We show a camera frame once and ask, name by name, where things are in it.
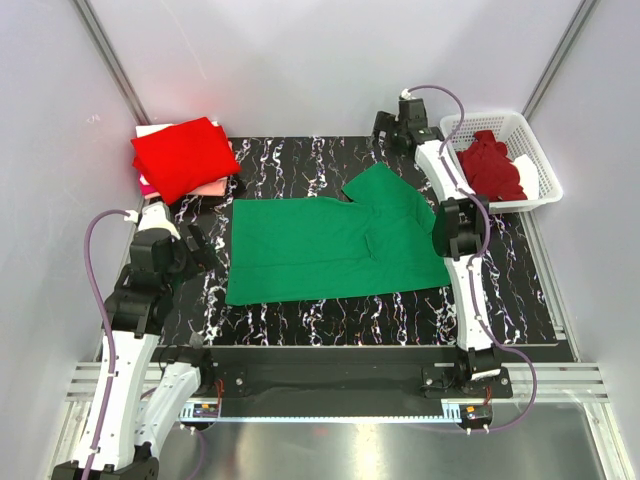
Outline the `green t shirt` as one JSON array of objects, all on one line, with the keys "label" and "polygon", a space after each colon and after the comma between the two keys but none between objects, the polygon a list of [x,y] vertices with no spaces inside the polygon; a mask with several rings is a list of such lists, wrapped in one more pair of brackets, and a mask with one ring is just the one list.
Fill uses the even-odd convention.
[{"label": "green t shirt", "polygon": [[434,251],[435,215],[383,163],[317,196],[237,200],[226,302],[231,306],[346,299],[450,283]]}]

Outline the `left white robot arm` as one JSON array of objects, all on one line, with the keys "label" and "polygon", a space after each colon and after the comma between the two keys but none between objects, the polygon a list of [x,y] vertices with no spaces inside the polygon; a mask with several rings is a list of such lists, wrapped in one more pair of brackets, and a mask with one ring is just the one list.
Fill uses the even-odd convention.
[{"label": "left white robot arm", "polygon": [[103,322],[101,369],[79,444],[69,461],[54,467],[55,479],[157,478],[162,447],[187,401],[224,391],[211,353],[186,345],[169,349],[159,385],[144,394],[176,290],[212,270],[215,256],[195,225],[189,232],[196,246],[189,247],[162,202],[120,214],[135,232],[129,261],[108,297],[99,291],[91,261],[95,221],[84,237],[85,268]]}]

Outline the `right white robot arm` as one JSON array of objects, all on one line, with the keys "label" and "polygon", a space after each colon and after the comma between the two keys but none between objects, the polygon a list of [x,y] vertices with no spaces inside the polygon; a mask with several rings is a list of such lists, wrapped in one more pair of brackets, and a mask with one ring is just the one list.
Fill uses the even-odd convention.
[{"label": "right white robot arm", "polygon": [[501,372],[498,349],[486,333],[488,314],[482,282],[482,257],[490,233],[488,202],[473,193],[456,168],[447,138],[429,126],[421,99],[403,93],[396,114],[377,113],[373,135],[384,135],[391,146],[413,152],[438,200],[432,243],[451,280],[458,324],[457,357],[442,384],[429,386],[427,391],[456,392],[485,400]]}]

